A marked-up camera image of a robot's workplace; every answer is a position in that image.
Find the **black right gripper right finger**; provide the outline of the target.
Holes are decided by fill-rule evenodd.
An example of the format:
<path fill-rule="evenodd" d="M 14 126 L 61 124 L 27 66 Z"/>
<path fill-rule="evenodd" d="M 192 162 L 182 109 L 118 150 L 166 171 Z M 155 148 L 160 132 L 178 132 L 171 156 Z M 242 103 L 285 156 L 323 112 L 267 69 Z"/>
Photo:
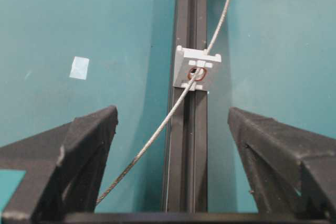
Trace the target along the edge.
<path fill-rule="evenodd" d="M 335 219 L 335 139 L 236 107 L 228 126 L 260 213 Z"/>

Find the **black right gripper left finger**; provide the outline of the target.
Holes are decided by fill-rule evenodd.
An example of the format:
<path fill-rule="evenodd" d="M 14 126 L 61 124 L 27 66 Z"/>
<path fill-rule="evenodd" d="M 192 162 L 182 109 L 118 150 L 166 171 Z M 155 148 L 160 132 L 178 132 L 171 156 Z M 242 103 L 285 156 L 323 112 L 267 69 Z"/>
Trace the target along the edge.
<path fill-rule="evenodd" d="M 24 173 L 1 221 L 53 221 L 93 212 L 117 125 L 112 105 L 1 147 L 1 169 Z"/>

